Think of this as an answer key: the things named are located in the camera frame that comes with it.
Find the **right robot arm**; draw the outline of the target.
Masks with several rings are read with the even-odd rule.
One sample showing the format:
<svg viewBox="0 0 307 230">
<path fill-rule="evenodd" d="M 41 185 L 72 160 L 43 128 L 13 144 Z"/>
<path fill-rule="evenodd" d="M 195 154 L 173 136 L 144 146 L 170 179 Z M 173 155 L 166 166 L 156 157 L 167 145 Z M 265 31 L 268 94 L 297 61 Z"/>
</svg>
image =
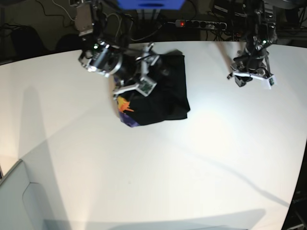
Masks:
<svg viewBox="0 0 307 230">
<path fill-rule="evenodd" d="M 104 77 L 113 77 L 114 98 L 137 91 L 147 97 L 157 82 L 150 78 L 150 69 L 158 62 L 160 55 L 153 52 L 153 43 L 142 49 L 129 48 L 130 34 L 125 19 L 128 15 L 108 0 L 71 0 L 70 6 L 76 8 L 75 26 L 83 42 L 78 61 L 88 72 Z M 103 6 L 109 6 L 124 25 L 124 34 L 120 39 L 105 33 L 107 16 Z"/>
</svg>

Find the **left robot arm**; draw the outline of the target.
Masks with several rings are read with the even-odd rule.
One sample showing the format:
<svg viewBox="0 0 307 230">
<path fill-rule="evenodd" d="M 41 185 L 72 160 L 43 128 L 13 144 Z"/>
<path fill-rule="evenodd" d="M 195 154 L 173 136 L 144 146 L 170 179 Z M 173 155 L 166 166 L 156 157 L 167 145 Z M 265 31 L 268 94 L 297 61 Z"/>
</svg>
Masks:
<svg viewBox="0 0 307 230">
<path fill-rule="evenodd" d="M 244 34 L 245 47 L 239 50 L 231 64 L 228 79 L 235 79 L 238 87 L 253 80 L 259 80 L 266 89 L 276 85 L 276 77 L 271 72 L 267 48 L 277 41 L 276 22 L 273 11 L 266 12 L 263 0 L 245 0 L 243 11 L 246 15 Z"/>
</svg>

